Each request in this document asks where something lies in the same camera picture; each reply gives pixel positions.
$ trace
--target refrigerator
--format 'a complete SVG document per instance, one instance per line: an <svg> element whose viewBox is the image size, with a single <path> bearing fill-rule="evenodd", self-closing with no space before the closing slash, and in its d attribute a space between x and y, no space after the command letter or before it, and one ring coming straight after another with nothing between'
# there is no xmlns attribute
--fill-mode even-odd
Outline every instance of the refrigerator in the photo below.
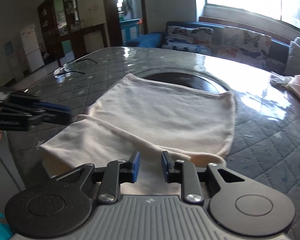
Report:
<svg viewBox="0 0 300 240"><path fill-rule="evenodd" d="M21 41L28 60L28 69L33 73L44 65L34 25L20 31Z"/></svg>

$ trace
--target couch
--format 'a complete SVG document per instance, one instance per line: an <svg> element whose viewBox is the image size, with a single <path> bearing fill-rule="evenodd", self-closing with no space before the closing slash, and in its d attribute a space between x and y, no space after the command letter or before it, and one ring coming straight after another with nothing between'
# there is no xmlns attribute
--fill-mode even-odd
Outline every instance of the couch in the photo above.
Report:
<svg viewBox="0 0 300 240"><path fill-rule="evenodd" d="M212 36L212 46L211 46L211 55L217 56L219 47L222 41L223 35L223 25L210 24L210 23L199 23L199 22L167 22L166 27L168 26L180 26L185 28L211 28L213 29ZM143 36L139 36L135 39L127 41L124 43L126 47L146 47L146 48L161 48L164 42L164 33L153 32ZM284 74L284 70L287 64L289 52L289 45L284 44L280 41L272 39L270 45L269 54L266 60L266 67L264 68L267 71L273 71L280 75Z"/></svg>

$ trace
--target door frame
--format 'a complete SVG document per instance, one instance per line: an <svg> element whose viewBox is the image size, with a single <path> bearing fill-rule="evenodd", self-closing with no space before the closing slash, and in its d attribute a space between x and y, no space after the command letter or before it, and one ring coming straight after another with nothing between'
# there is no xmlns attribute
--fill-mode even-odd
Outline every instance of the door frame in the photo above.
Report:
<svg viewBox="0 0 300 240"><path fill-rule="evenodd" d="M106 22L108 27L110 46L122 46L122 35L119 21L119 14L117 9L117 0L103 0L106 13ZM142 21L144 34L148 34L148 26L146 19L146 4L145 0L141 0L142 7Z"/></svg>

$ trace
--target round table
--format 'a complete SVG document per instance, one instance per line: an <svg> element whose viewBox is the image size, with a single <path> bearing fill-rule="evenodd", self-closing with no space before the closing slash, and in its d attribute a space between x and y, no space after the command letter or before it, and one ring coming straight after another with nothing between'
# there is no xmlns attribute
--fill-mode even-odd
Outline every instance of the round table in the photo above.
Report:
<svg viewBox="0 0 300 240"><path fill-rule="evenodd" d="M105 48L85 58L98 63L74 63L85 74L61 83L50 75L30 92L80 114L130 72L139 77L160 72L209 77L211 73L227 83L237 103L228 168L287 194L296 206L289 236L300 239L300 101L285 89L271 86L269 72L216 57L154 48ZM27 136L9 132L12 154L27 185L38 182L29 175L40 160L37 147L63 128L42 124L26 132Z"/></svg>

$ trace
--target silver bolt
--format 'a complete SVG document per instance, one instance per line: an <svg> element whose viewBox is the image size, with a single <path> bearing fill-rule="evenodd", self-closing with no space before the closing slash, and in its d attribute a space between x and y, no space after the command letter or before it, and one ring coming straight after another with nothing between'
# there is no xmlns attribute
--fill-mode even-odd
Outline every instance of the silver bolt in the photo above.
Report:
<svg viewBox="0 0 300 240"><path fill-rule="evenodd" d="M98 198L100 201L103 201L103 202L114 201L114 196L111 194L101 194Z"/></svg>
<svg viewBox="0 0 300 240"><path fill-rule="evenodd" d="M189 194L188 196L186 196L186 200L192 203L197 203L202 200L202 197L198 194Z"/></svg>

